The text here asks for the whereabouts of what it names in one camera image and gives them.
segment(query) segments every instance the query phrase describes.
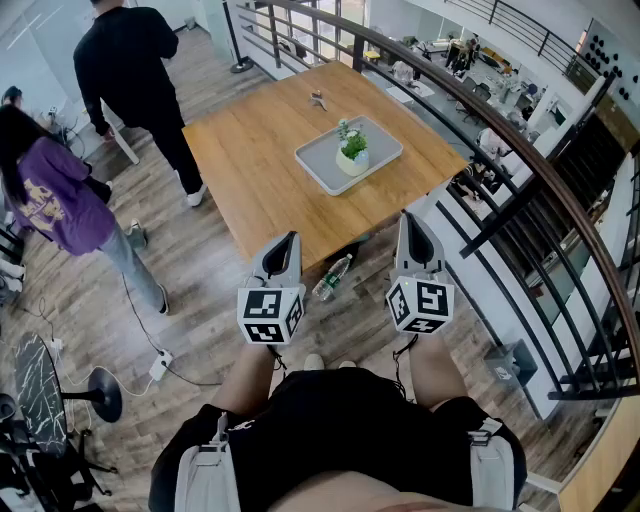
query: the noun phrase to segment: trash bin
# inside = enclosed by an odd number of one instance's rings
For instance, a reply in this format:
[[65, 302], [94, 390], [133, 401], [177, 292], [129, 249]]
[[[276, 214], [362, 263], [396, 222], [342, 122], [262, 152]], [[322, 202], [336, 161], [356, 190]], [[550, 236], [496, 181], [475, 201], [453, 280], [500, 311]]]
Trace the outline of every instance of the trash bin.
[[538, 371], [523, 340], [492, 348], [484, 358], [494, 377], [508, 386], [526, 386]]

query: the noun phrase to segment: gray tray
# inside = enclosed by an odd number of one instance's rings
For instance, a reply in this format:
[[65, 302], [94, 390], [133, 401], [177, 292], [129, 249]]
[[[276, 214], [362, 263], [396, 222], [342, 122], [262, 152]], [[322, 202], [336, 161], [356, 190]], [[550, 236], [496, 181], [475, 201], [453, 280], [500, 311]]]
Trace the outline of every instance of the gray tray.
[[349, 121], [348, 125], [354, 129], [360, 129], [362, 125], [362, 132], [367, 137], [370, 167], [360, 176], [349, 176], [336, 163], [336, 153], [340, 145], [337, 126], [296, 149], [298, 163], [332, 196], [342, 194], [398, 158], [403, 150], [402, 144], [366, 116], [356, 117]]

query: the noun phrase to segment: plastic water bottle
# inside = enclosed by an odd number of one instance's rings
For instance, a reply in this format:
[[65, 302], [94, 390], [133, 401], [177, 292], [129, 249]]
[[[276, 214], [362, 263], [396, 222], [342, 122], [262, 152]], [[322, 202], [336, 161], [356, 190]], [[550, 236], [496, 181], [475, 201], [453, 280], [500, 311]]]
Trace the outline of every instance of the plastic water bottle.
[[340, 283], [342, 276], [344, 276], [347, 273], [347, 270], [349, 270], [352, 258], [353, 256], [351, 256], [351, 254], [347, 254], [345, 258], [336, 261], [329, 269], [329, 272], [325, 274], [313, 289], [313, 294], [320, 300], [327, 300], [333, 293], [335, 287]]

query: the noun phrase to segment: table top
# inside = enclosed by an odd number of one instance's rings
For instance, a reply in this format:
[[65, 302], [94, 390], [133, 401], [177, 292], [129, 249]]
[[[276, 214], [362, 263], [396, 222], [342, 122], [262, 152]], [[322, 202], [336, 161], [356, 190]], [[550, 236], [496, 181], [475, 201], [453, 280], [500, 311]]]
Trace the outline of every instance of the table top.
[[[309, 102], [320, 90], [328, 112]], [[365, 115], [403, 146], [403, 154], [332, 197], [294, 152]], [[290, 230], [302, 239], [307, 269], [464, 169], [467, 162], [415, 114], [339, 62], [266, 85], [184, 129], [240, 251], [252, 258]]]
[[17, 401], [27, 428], [44, 453], [67, 449], [67, 419], [53, 360], [42, 338], [25, 333], [16, 350]]

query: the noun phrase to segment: person sitting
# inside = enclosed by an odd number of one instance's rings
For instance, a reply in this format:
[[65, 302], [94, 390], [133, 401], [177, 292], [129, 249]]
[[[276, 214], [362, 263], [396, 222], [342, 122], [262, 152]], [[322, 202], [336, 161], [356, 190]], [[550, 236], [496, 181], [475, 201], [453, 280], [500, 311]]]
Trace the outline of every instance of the person sitting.
[[[243, 512], [513, 509], [526, 479], [520, 442], [468, 396], [439, 335], [415, 340], [407, 348], [416, 403], [399, 381], [353, 362], [325, 370], [317, 354], [269, 398], [274, 355], [265, 345], [245, 345], [212, 404], [184, 422], [156, 461], [149, 509], [224, 507], [215, 480], [195, 474], [198, 452], [210, 451], [199, 446], [214, 436], [231, 449], [235, 485], [225, 488], [237, 493], [234, 509]], [[485, 426], [504, 457], [475, 455], [470, 439]]]
[[413, 78], [413, 68], [406, 62], [399, 60], [391, 68], [393, 77], [403, 84], [408, 84]]

